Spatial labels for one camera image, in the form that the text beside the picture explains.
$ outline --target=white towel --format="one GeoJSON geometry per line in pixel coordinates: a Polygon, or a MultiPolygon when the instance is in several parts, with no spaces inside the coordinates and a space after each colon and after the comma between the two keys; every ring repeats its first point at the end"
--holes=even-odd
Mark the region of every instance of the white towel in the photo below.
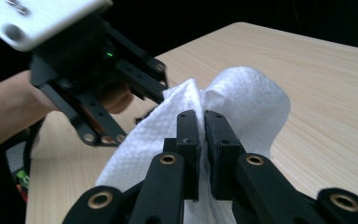
{"type": "Polygon", "coordinates": [[[200,199],[185,201],[184,223],[236,223],[231,202],[216,201],[209,185],[204,111],[224,115],[247,152],[269,158],[269,150],[290,111],[286,93],[272,80],[250,67],[232,67],[220,73],[206,90],[196,79],[166,90],[164,101],[139,123],[105,165],[96,185],[125,191],[145,179],[153,157],[165,138],[176,138],[176,117],[186,110],[197,116],[201,142],[200,199]]]}

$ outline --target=wooden table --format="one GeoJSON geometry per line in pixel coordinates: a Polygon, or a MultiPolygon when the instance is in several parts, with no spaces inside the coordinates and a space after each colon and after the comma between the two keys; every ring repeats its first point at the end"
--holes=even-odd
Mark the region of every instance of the wooden table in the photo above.
{"type": "MultiPolygon", "coordinates": [[[[205,89],[232,66],[264,73],[292,103],[272,161],[313,198],[331,187],[358,195],[358,48],[240,22],[158,58],[167,64],[171,87],[194,77],[205,89]]],[[[128,133],[133,118],[153,106],[136,99],[115,119],[128,133]]],[[[62,113],[50,113],[32,153],[27,223],[61,223],[114,152],[84,145],[62,113]]]]}

